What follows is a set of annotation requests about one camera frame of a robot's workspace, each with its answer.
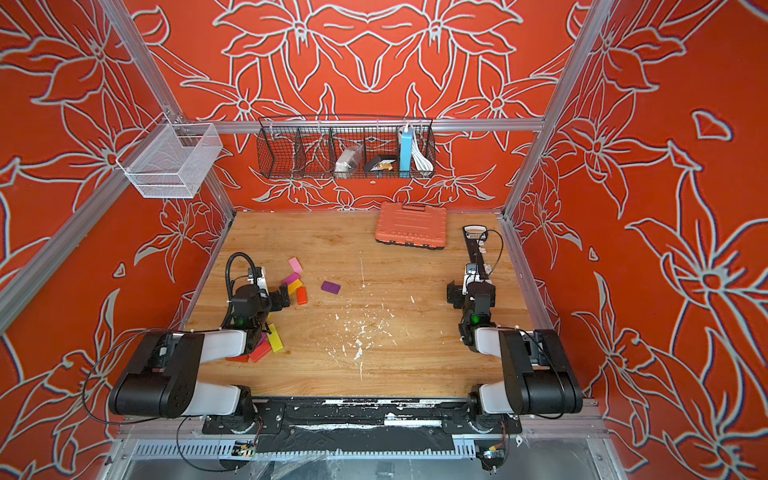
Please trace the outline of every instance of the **wooden table surface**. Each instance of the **wooden table surface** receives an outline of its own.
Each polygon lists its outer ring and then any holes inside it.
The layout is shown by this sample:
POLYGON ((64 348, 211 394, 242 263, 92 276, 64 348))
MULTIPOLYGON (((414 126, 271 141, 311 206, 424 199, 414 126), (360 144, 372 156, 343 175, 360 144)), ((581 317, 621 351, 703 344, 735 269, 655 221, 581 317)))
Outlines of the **wooden table surface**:
MULTIPOLYGON (((288 259, 304 269, 309 302, 272 313, 285 349, 257 363, 227 360, 200 367, 206 382, 249 386, 255 396, 465 397, 477 383, 502 379, 501 361, 471 352, 459 339, 461 310, 445 301, 445 286, 460 283, 468 262, 461 227, 499 230, 494 214, 449 214, 444 250, 383 245, 373 239, 378 213, 238 213, 194 307, 186 329, 217 328, 227 311, 224 267, 237 251, 263 266, 274 291, 292 273, 288 259), (328 280, 338 295, 323 292, 328 280)), ((498 238, 488 241, 495 262, 498 238)), ((247 263, 235 260, 232 278, 247 263)), ((492 277, 493 321, 532 328, 509 255, 492 277)), ((244 283, 238 280, 235 288, 244 283)))

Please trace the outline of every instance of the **floral wall pattern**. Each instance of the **floral wall pattern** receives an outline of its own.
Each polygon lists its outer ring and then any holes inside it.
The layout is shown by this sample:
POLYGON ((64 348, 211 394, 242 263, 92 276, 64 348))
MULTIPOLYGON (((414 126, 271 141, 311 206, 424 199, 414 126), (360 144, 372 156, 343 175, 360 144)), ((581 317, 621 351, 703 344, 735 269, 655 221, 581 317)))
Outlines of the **floral wall pattern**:
MULTIPOLYGON (((544 114, 589 1, 172 2, 126 5, 191 120, 387 114, 544 114)), ((407 200, 500 207, 531 132, 438 136, 423 180, 267 180, 256 139, 225 138, 217 172, 246 210, 369 209, 407 200)))
POLYGON ((0 85, 2 289, 160 108, 95 0, 3 2, 0 85))
POLYGON ((515 229, 631 478, 764 478, 768 9, 619 1, 515 229))
MULTIPOLYGON (((179 326, 224 222, 205 186, 193 200, 123 193, 0 337, 0 477, 95 478, 116 430, 88 419, 85 376, 137 331, 179 326)), ((106 399, 134 347, 88 383, 97 417, 120 420, 106 399)))
MULTIPOLYGON (((160 108, 95 0, 3 2, 0 85, 1 289, 160 108)), ((180 323, 223 222, 207 187, 190 201, 130 187, 81 241, 0 337, 0 477, 96 476, 114 431, 86 419, 85 375, 132 332, 180 323)), ((125 353, 88 384, 101 418, 125 353)))

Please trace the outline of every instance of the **magenta block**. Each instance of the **magenta block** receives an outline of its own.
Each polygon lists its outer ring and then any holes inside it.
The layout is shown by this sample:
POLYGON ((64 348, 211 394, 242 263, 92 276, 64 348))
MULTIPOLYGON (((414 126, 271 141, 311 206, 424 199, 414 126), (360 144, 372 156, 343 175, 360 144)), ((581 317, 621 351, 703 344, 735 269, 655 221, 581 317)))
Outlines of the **magenta block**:
POLYGON ((293 272, 285 280, 283 280, 283 283, 290 285, 291 283, 297 281, 299 278, 301 278, 301 276, 298 273, 293 272))
POLYGON ((294 257, 290 260, 288 260, 288 263, 290 263, 290 267, 293 268, 293 271, 296 273, 302 273, 304 269, 301 267, 301 263, 294 257))

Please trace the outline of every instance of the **white cable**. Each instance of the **white cable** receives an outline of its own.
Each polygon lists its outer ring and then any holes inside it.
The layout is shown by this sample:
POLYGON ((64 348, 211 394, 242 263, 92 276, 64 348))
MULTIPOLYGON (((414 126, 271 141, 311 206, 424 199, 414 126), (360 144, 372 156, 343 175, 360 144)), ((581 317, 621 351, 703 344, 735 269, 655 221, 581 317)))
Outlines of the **white cable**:
MULTIPOLYGON (((410 123, 406 123, 405 127, 398 128, 397 139, 400 144, 402 144, 402 133, 407 132, 409 128, 411 128, 410 123)), ((422 172, 434 170, 432 162, 427 160, 427 157, 425 157, 419 150, 419 142, 415 135, 411 142, 411 157, 413 158, 413 163, 416 165, 416 170, 422 172)))

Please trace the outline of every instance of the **purple block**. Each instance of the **purple block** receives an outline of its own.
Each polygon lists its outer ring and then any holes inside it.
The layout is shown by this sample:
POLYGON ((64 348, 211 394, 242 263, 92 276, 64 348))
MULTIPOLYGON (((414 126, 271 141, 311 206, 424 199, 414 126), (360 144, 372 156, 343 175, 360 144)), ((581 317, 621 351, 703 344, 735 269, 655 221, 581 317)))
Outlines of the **purple block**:
POLYGON ((320 289, 329 293, 333 293, 334 295, 338 295, 339 290, 341 290, 341 285, 336 285, 335 283, 331 282, 323 282, 323 286, 321 286, 320 289))
POLYGON ((283 283, 290 285, 291 283, 297 281, 299 278, 301 278, 301 276, 298 273, 293 272, 285 280, 283 280, 283 283))

